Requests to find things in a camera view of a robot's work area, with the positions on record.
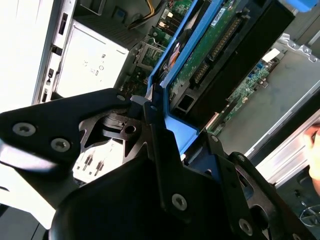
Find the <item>finger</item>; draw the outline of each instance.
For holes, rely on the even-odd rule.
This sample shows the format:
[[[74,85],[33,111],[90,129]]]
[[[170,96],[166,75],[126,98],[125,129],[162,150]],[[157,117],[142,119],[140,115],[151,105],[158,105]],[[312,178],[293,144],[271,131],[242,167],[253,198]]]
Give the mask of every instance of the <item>finger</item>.
[[[320,129],[315,134],[313,147],[320,149]]]
[[[303,135],[305,146],[311,149],[314,146],[314,141],[312,136],[320,129],[320,126],[311,126],[309,127]]]

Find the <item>cable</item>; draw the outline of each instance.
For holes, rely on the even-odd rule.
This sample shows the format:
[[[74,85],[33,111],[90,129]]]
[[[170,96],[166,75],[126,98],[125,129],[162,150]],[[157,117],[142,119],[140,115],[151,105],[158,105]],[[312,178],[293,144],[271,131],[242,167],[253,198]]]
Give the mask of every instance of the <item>cable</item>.
[[[137,28],[139,26],[141,26],[142,24],[144,24],[145,22],[147,22],[150,18],[152,18],[153,16],[157,15],[162,6],[165,4],[167,0],[161,0],[160,3],[158,4],[158,6],[155,8],[154,12],[152,15],[148,14],[147,16],[143,17],[143,18],[140,18],[138,20],[135,20],[134,22],[132,22],[129,26],[128,26],[128,29],[134,29],[134,28]]]
[[[152,6],[150,0],[145,0],[145,1],[146,1],[146,3],[147,3],[148,6],[149,6],[150,13],[149,13],[147,16],[145,16],[144,18],[149,17],[149,16],[152,16],[152,15],[155,13],[154,6]]]

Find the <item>green circuit board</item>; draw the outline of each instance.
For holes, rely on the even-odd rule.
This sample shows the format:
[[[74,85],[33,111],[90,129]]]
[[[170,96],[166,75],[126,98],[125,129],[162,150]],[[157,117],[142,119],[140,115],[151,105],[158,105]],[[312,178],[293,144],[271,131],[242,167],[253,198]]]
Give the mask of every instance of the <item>green circuit board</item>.
[[[192,2],[193,0],[169,0],[166,6],[166,11],[167,13],[171,12],[173,14],[184,16],[190,8]],[[158,26],[155,26],[150,30],[145,39],[145,42],[149,45],[155,46],[164,51],[169,45],[172,37],[161,30]],[[163,52],[148,48],[143,57],[142,64],[154,68],[162,54]],[[145,96],[150,73],[151,70],[136,66],[134,71],[130,74],[130,77],[123,83],[120,90],[123,91],[128,97],[132,95]]]
[[[230,21],[236,14],[236,6],[240,0],[229,0],[217,13],[211,25],[199,41],[197,47],[186,61],[176,79],[172,82],[169,90],[170,100],[178,93],[178,88],[196,72],[204,57],[210,49],[218,42]]]
[[[237,100],[235,107],[230,111],[228,115],[226,115],[223,119],[224,125],[233,118],[238,110],[246,103],[246,101],[249,99],[250,95],[252,95],[256,90],[257,86],[259,86],[264,80],[266,80],[266,77],[269,75],[269,65],[265,65],[261,69],[258,69],[255,67],[254,73],[249,74],[242,83],[235,89],[235,91],[231,94],[231,96],[228,98],[229,103],[232,101]],[[211,125],[207,128],[207,131],[215,136],[218,136],[224,126],[220,124],[216,129],[212,129],[212,126],[214,126],[216,121],[220,120],[220,116],[215,119],[214,122],[211,123]]]
[[[171,7],[171,11],[184,16],[187,13],[193,1],[192,0],[175,0],[172,2],[173,2],[173,6]]]

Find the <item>metal bracket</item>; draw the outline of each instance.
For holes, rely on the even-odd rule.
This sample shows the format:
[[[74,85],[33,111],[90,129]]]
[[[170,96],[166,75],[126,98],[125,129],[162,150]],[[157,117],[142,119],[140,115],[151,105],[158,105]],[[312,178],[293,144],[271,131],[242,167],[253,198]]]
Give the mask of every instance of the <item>metal bracket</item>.
[[[299,45],[293,40],[290,39],[290,35],[287,33],[283,33],[281,37],[278,39],[278,42],[286,45],[286,47],[289,48],[289,50],[293,50],[294,52],[299,52],[305,56],[308,57],[309,61],[312,63],[316,63],[319,61],[319,58],[312,55],[312,50],[307,47],[306,45]]]

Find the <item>slot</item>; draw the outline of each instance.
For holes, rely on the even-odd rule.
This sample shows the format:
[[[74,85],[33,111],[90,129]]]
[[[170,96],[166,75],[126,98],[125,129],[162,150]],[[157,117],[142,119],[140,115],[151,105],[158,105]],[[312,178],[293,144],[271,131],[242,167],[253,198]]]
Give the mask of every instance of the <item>slot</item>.
[[[94,176],[97,176],[98,173],[104,168],[105,164],[104,164],[104,161],[100,161],[97,166],[96,166],[96,172],[94,174]]]
[[[43,92],[43,96],[42,96],[42,102],[45,103],[46,100],[47,100],[47,96],[48,96],[48,89],[44,89],[44,92]]]
[[[61,56],[62,55],[62,48],[60,48],[60,47],[58,47],[56,45],[53,45],[52,52],[54,54],[57,54],[57,55]]]
[[[94,158],[93,158],[93,155],[92,155],[92,154],[90,154],[90,155],[86,158],[86,160],[84,161],[84,167],[83,167],[82,171],[85,171],[86,168],[87,168],[88,166],[90,166],[90,164],[92,163],[93,159],[94,159]]]
[[[62,15],[62,19],[60,22],[60,27],[59,27],[59,34],[63,35],[65,32],[65,28],[66,28],[66,24],[67,24],[67,19],[68,19],[68,14],[66,14],[65,12]]]
[[[214,47],[213,51],[211,52],[209,56],[211,61],[214,61],[219,55],[219,53],[224,49],[226,44],[230,42],[230,39],[232,38],[232,36],[234,36],[234,33],[236,33],[236,30],[242,22],[243,18],[238,16],[233,20],[233,22],[228,27],[221,40],[218,42],[218,44]]]
[[[49,72],[48,72],[48,77],[49,77],[49,78],[52,78],[53,75],[54,75],[54,70],[50,68],[50,69],[49,69]]]
[[[181,100],[181,102],[179,103],[178,107],[187,111],[193,102],[194,102],[194,99],[192,97],[185,95]]]

